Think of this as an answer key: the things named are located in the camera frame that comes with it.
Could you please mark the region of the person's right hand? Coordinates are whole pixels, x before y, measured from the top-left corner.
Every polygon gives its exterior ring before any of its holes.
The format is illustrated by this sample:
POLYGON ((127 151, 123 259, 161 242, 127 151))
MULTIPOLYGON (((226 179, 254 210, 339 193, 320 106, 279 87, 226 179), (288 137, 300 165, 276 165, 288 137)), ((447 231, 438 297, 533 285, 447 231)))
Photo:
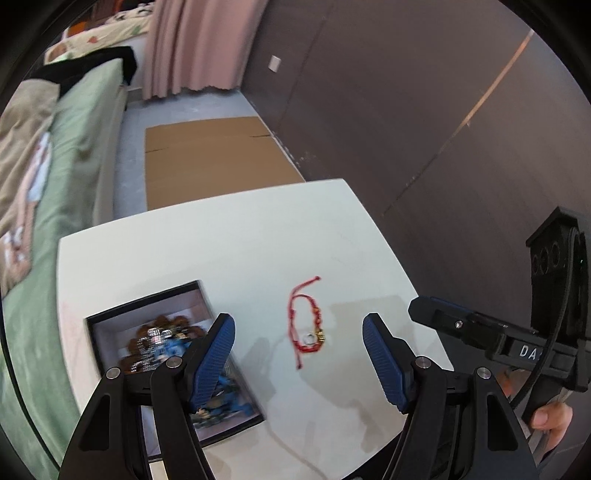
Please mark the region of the person's right hand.
MULTIPOLYGON (((526 370, 506 369, 497 375, 497 381, 507 397, 514 397, 529 376, 526 370)), ((535 411, 529 422, 529 430, 541 434, 534 450, 539 459, 559 445, 572 419, 573 409, 565 401, 554 400, 535 411)))

